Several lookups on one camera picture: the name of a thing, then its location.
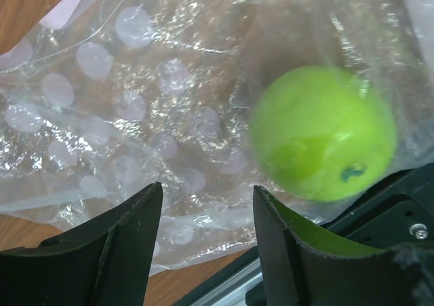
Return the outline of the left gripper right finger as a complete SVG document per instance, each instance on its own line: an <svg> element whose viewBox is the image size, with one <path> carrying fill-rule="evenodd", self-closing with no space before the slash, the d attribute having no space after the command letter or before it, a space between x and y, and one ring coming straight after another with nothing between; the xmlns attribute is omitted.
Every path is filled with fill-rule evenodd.
<svg viewBox="0 0 434 306"><path fill-rule="evenodd" d="M433 244L379 249L299 215L261 186L253 211L268 305L432 305Z"/></svg>

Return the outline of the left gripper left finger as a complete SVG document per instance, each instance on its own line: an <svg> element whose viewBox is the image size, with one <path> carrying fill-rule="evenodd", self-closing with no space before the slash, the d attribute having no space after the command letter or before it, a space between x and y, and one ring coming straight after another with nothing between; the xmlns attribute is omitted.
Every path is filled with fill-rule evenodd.
<svg viewBox="0 0 434 306"><path fill-rule="evenodd" d="M2 305L142 305L163 202L160 183L36 248L1 252Z"/></svg>

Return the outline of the green fake apple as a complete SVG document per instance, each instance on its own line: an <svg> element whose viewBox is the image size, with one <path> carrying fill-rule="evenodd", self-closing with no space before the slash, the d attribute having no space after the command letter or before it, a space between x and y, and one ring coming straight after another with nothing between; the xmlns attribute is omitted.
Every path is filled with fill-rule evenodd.
<svg viewBox="0 0 434 306"><path fill-rule="evenodd" d="M250 116L250 146L282 189L316 202L366 190L397 148L388 102L350 71L303 66L276 79Z"/></svg>

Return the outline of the clear zip top bag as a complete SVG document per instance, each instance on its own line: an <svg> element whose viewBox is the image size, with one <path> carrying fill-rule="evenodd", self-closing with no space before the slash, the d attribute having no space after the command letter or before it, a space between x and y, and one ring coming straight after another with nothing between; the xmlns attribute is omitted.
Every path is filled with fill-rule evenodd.
<svg viewBox="0 0 434 306"><path fill-rule="evenodd" d="M397 147L433 161L433 0L78 0L1 56L1 213L66 231L163 188L151 273L256 242L256 185L317 224L366 188L292 193L250 141L260 97L300 66L385 98Z"/></svg>

